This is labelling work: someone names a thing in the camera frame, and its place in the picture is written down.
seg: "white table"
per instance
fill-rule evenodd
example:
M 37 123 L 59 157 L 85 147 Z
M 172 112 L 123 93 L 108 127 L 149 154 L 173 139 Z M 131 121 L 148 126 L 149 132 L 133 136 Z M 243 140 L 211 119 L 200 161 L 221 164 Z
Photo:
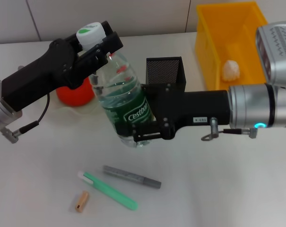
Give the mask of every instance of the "white table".
M 186 90 L 203 90 L 195 37 L 125 37 L 121 52 L 141 82 L 147 57 L 181 56 Z M 0 45 L 0 79 L 40 57 L 48 44 Z M 9 128 L 36 120 L 44 105 L 45 98 L 28 106 Z M 202 142 L 209 127 L 186 127 L 173 140 L 132 149 L 119 141 L 96 103 L 87 108 L 95 106 L 78 114 L 61 108 L 53 94 L 39 127 L 14 145 L 0 135 L 0 227 L 286 227 L 286 129 L 260 130 L 256 140 L 221 135 Z M 159 180 L 162 188 L 106 176 L 102 165 Z M 130 211 L 84 184 L 79 170 L 124 192 L 139 209 Z M 78 214 L 73 206 L 82 190 L 91 198 Z

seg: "green bottle label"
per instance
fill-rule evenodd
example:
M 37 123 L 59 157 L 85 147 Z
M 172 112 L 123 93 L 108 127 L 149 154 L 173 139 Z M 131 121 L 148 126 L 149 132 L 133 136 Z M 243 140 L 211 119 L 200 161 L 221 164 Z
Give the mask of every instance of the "green bottle label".
M 104 107 L 106 114 L 112 124 L 125 123 L 132 125 L 152 120 L 152 113 L 149 104 L 141 91 L 130 102 L 118 107 Z

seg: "white bottle cap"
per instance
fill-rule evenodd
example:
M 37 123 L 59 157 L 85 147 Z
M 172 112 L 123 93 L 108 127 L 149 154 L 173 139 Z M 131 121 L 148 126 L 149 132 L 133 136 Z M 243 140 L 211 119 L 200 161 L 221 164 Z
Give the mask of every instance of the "white bottle cap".
M 99 22 L 86 25 L 77 32 L 77 39 L 84 51 L 88 51 L 95 45 L 100 44 L 105 37 L 105 31 Z

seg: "black cable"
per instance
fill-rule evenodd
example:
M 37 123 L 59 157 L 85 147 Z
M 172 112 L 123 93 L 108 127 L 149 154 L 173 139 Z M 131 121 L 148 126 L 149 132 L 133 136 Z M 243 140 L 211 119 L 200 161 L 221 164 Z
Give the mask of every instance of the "black cable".
M 17 130 L 17 131 L 19 131 L 19 133 L 21 133 L 21 134 L 24 134 L 24 133 L 28 132 L 29 130 L 33 129 L 34 127 L 38 126 L 39 122 L 42 120 L 42 118 L 44 117 L 44 115 L 45 115 L 45 113 L 46 113 L 46 111 L 48 109 L 49 102 L 50 102 L 50 95 L 48 93 L 47 94 L 46 106 L 45 106 L 45 108 L 43 110 L 43 113 L 41 114 L 40 118 L 37 121 L 31 122 L 30 124 L 25 125 L 25 126 L 19 128 L 19 130 Z

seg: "cable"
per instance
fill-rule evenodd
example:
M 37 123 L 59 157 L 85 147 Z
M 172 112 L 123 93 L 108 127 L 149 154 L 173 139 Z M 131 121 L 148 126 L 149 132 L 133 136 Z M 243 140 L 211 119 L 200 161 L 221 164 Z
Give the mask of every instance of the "cable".
M 44 110 L 43 110 L 43 112 L 42 112 L 40 118 L 39 118 L 37 121 L 31 122 L 30 124 L 25 125 L 25 126 L 19 128 L 18 130 L 14 131 L 14 132 L 12 133 L 12 135 L 17 138 L 17 137 L 19 137 L 20 135 L 22 135 L 22 134 L 28 132 L 29 130 L 33 129 L 34 127 L 38 126 L 39 123 L 40 123 L 40 121 L 42 120 L 42 118 L 43 118 L 44 115 L 46 114 L 46 111 L 47 111 L 47 109 L 48 109 L 48 107 L 49 107 L 49 102 L 50 102 L 50 95 L 49 95 L 49 93 L 48 93 L 48 94 L 47 94 L 46 106 L 45 106 L 45 108 L 44 108 Z

